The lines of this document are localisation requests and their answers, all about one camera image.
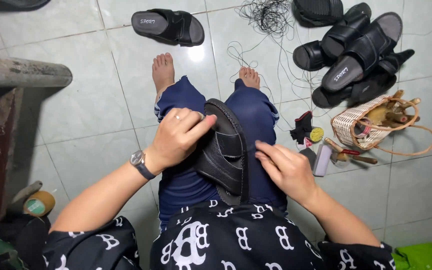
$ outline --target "black sandal pile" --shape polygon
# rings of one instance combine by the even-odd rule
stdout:
[[[368,4],[357,4],[321,41],[312,41],[294,50],[293,61],[303,70],[316,71],[331,66],[321,86],[312,94],[316,106],[332,108],[346,99],[351,103],[364,103],[384,94],[396,83],[395,74],[401,65],[414,55],[411,49],[394,52],[403,31],[398,14],[387,12],[373,22],[370,18]]]

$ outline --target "tile floor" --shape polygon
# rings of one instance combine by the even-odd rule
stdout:
[[[288,131],[293,119],[307,110],[313,110],[313,125],[333,137],[330,118],[343,111],[344,104],[331,110],[313,106],[311,87],[318,86],[325,70],[309,74],[291,60],[295,47],[320,40],[327,27],[308,29],[296,24],[277,44],[239,17],[234,7],[242,1],[51,0],[34,11],[0,12],[0,56],[61,63],[74,75],[73,82],[60,91],[25,92],[13,185],[41,180],[57,199],[50,216],[54,220],[84,188],[150,144],[158,124],[153,115],[156,92],[151,63],[164,52],[173,54],[177,78],[188,75],[207,98],[222,100],[233,91],[241,65],[230,54],[244,52],[244,61],[257,66],[264,78],[262,85],[268,88],[262,91],[283,116],[275,127],[278,143],[296,149]],[[343,0],[346,9],[359,2]],[[414,49],[416,55],[402,68],[391,92],[404,89],[406,98],[420,97],[420,123],[432,129],[432,2],[366,2],[373,17],[394,11],[403,18],[404,34],[395,50]],[[205,42],[196,47],[168,46],[135,34],[130,26],[132,13],[149,8],[194,13],[204,27]],[[414,129],[394,135],[381,146],[413,152],[431,143],[428,134]],[[376,157],[379,164],[351,164],[345,169],[330,165],[318,184],[393,247],[432,241],[432,150],[417,157],[377,149],[364,155]],[[143,267],[159,233],[158,181],[150,181],[121,212],[146,247],[141,248],[146,250],[141,251]],[[288,208],[310,241],[322,239],[323,231],[309,212],[294,201]]]

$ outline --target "navy pants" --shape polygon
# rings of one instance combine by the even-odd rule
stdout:
[[[234,93],[225,101],[241,124],[246,137],[249,158],[249,203],[264,203],[286,212],[288,201],[269,178],[255,158],[255,141],[268,144],[276,143],[274,125],[279,114],[268,97],[253,87],[247,87],[242,79],[234,83]],[[172,108],[189,108],[204,114],[206,98],[183,76],[177,83],[169,86],[154,105],[158,120]],[[182,208],[207,200],[221,200],[215,185],[198,174],[193,164],[195,156],[189,156],[182,163],[164,170],[159,182],[159,220],[164,230],[168,220]]]

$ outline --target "hand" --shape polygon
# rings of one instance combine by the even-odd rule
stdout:
[[[216,115],[206,117],[188,108],[171,109],[156,131],[153,143],[144,150],[146,167],[153,175],[185,160],[196,142],[216,123]]]
[[[260,141],[256,141],[256,149],[255,156],[271,180],[291,199],[304,206],[317,195],[319,186],[307,157],[279,144]]]

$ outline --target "left hand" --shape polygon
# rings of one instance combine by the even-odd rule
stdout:
[[[196,142],[216,123],[216,115],[203,115],[188,108],[172,108],[161,121],[153,143],[144,150],[146,167],[153,175],[185,160]]]

